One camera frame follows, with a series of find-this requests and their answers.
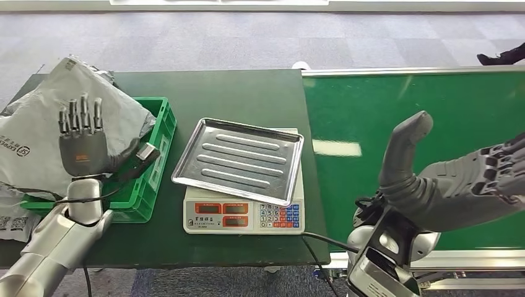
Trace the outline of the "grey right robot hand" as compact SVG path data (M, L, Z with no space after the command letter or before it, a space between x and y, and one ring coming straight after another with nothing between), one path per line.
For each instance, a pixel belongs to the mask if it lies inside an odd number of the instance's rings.
M392 131L378 177L385 201L415 225L445 232L524 211L524 134L413 172L433 118L419 111Z

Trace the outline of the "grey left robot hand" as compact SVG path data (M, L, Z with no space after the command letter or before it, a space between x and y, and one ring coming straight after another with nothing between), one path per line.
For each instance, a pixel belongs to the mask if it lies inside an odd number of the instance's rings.
M59 150L65 171L75 177L115 173L137 151L140 139L131 139L117 155L108 153L103 127L102 99L96 98L93 113L88 106L88 93L71 99L58 114Z

